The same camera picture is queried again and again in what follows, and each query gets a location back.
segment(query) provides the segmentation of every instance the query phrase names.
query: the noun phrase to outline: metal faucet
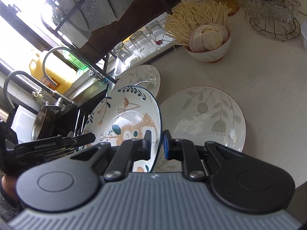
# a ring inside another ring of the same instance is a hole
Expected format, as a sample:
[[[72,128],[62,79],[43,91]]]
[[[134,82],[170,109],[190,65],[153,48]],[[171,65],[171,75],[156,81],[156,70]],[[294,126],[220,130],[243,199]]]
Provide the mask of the metal faucet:
[[[74,101],[72,101],[71,99],[65,97],[64,95],[62,95],[61,93],[54,91],[52,89],[50,89],[48,86],[46,86],[45,84],[41,83],[39,80],[37,80],[36,78],[34,78],[33,76],[31,76],[30,74],[24,72],[24,71],[13,71],[11,72],[7,78],[4,81],[4,86],[3,86],[3,93],[4,93],[4,98],[5,100],[9,103],[10,107],[12,109],[15,109],[15,106],[12,102],[12,100],[9,97],[9,94],[7,92],[7,86],[9,84],[9,81],[11,80],[11,78],[15,75],[23,75],[26,76],[29,80],[31,80],[33,83],[37,84],[39,87],[41,87],[42,89],[44,89],[45,91],[47,91],[49,94],[51,94],[51,96],[53,98],[55,98],[57,100],[55,105],[46,105],[47,107],[49,107],[49,109],[51,110],[56,110],[59,111],[61,110],[61,106],[62,104],[67,105],[69,108],[76,106],[76,103]]]
[[[95,73],[96,77],[100,78],[101,80],[105,80],[105,78],[107,78],[112,83],[116,84],[117,81],[115,79],[113,79],[110,75],[108,75],[104,70],[102,70],[97,65],[88,64],[84,59],[79,57],[78,54],[73,49],[69,49],[67,47],[54,47],[54,48],[52,48],[51,50],[48,51],[48,53],[45,55],[45,58],[43,59],[43,63],[42,63],[44,76],[54,86],[56,86],[57,84],[46,73],[45,62],[46,62],[46,59],[49,56],[49,54],[51,54],[52,52],[57,51],[57,50],[66,50],[67,52],[71,53],[74,57],[76,57],[79,61],[81,61],[85,66],[87,66],[93,73]]]

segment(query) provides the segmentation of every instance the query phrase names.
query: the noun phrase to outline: noodle bundle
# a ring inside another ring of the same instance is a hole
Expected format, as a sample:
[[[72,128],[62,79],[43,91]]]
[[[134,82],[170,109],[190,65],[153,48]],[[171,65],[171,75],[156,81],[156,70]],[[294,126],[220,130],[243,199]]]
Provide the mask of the noodle bundle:
[[[190,35],[194,29],[206,24],[227,26],[227,15],[231,9],[225,4],[214,1],[197,3],[183,0],[172,9],[173,14],[166,16],[165,31],[178,45],[189,46]]]

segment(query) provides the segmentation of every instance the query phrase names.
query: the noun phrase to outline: floral plate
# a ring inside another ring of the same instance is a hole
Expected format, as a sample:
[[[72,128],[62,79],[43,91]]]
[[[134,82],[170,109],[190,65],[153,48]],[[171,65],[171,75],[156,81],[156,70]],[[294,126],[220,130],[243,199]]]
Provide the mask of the floral plate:
[[[157,68],[150,65],[142,65],[129,70],[113,88],[113,91],[127,85],[137,85],[151,92],[156,98],[160,90],[160,73]]]
[[[237,102],[210,86],[195,86],[172,95],[161,106],[163,130],[203,146],[215,141],[242,152],[246,127]],[[181,163],[167,161],[160,152],[154,171],[181,171]]]
[[[126,86],[109,94],[90,115],[83,133],[92,132],[96,141],[121,145],[131,138],[142,139],[145,131],[151,130],[151,159],[134,162],[133,172],[151,172],[156,163],[162,143],[162,119],[155,98],[139,86]]]

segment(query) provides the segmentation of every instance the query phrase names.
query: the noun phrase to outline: owl illustration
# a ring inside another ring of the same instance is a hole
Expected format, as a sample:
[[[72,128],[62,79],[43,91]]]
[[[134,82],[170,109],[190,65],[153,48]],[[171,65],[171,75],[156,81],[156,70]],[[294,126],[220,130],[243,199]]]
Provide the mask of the owl illustration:
[[[140,122],[137,124],[127,123],[123,126],[118,126],[117,124],[112,125],[112,130],[116,134],[116,145],[121,145],[123,141],[132,139],[132,138],[143,138],[143,134],[145,134],[146,130],[151,130],[152,142],[157,142],[157,128],[156,125],[149,116],[149,114],[145,114]]]

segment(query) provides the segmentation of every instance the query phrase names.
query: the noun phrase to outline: yellow bottle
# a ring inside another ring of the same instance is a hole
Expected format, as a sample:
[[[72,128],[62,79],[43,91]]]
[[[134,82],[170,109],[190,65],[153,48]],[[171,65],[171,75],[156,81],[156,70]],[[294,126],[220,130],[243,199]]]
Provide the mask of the yellow bottle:
[[[63,94],[72,86],[76,71],[51,53],[46,59],[45,67],[49,77],[57,84],[53,86],[43,74],[43,60],[47,53],[48,51],[33,52],[33,58],[29,65],[31,74],[49,88]]]

